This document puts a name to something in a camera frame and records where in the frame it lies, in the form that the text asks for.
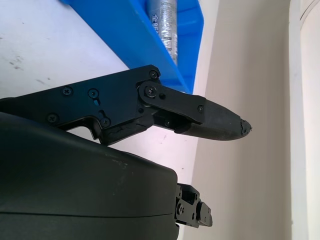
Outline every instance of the white surface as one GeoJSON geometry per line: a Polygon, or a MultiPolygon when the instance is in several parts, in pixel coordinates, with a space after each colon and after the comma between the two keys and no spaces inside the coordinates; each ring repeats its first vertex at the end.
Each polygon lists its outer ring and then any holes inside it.
{"type": "Polygon", "coordinates": [[[185,240],[291,237],[289,3],[219,3],[205,96],[248,120],[253,131],[236,141],[199,139],[192,185],[211,207],[213,226],[186,228],[185,240]]]}
{"type": "Polygon", "coordinates": [[[301,29],[306,191],[310,240],[320,239],[320,3],[301,29]]]}
{"type": "MultiPolygon", "coordinates": [[[[204,95],[218,0],[202,0],[205,25],[195,93],[204,95]]],[[[127,67],[69,6],[58,0],[0,0],[0,98],[126,70],[127,67]]],[[[91,139],[88,130],[73,133],[91,139]]],[[[152,127],[112,147],[172,168],[190,184],[198,139],[152,127]]],[[[183,227],[179,239],[183,237],[183,227]]]]}
{"type": "Polygon", "coordinates": [[[308,239],[306,143],[300,41],[300,0],[291,0],[289,15],[290,151],[292,239],[308,239]]]}

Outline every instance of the silver canister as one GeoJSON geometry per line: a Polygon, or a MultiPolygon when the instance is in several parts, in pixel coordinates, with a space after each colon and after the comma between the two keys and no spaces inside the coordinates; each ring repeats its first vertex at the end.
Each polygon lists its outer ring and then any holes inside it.
{"type": "Polygon", "coordinates": [[[166,50],[177,64],[177,0],[147,0],[147,14],[166,50]]]}

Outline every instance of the blue tray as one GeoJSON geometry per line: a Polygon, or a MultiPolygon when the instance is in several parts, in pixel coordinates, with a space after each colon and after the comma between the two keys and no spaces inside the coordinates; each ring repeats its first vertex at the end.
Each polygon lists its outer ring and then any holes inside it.
{"type": "Polygon", "coordinates": [[[69,4],[133,69],[155,65],[162,84],[191,94],[204,17],[198,0],[177,0],[178,66],[146,14],[147,0],[61,0],[69,4]]]}

